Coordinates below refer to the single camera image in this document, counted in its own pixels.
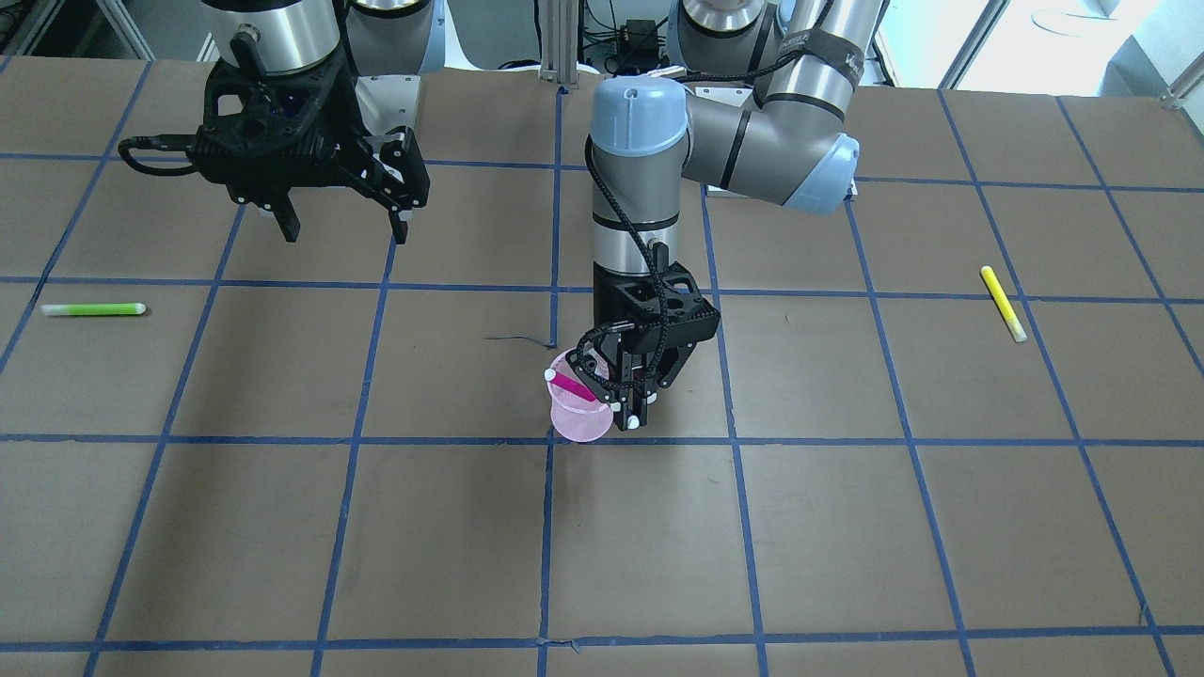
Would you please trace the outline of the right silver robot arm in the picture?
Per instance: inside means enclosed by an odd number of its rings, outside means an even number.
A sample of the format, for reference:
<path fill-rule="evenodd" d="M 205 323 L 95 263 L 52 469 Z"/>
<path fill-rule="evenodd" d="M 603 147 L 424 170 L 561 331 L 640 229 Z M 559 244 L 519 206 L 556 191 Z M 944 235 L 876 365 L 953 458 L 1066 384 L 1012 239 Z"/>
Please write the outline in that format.
<path fill-rule="evenodd" d="M 386 210 L 396 245 L 427 202 L 420 78 L 445 64 L 443 1 L 207 1 L 219 59 L 185 157 L 236 204 L 275 214 L 295 188 L 348 187 Z"/>

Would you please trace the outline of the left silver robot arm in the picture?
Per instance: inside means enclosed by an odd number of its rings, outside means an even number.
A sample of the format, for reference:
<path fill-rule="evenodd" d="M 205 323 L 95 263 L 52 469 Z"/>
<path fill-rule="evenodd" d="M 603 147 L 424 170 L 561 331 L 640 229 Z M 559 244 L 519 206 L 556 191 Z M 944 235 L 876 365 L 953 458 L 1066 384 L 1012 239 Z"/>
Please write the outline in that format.
<path fill-rule="evenodd" d="M 854 183 L 846 110 L 886 1 L 675 1 L 680 76 L 594 92 L 594 326 L 567 363 L 620 430 L 648 423 L 720 313 L 678 258 L 681 181 L 818 214 Z"/>

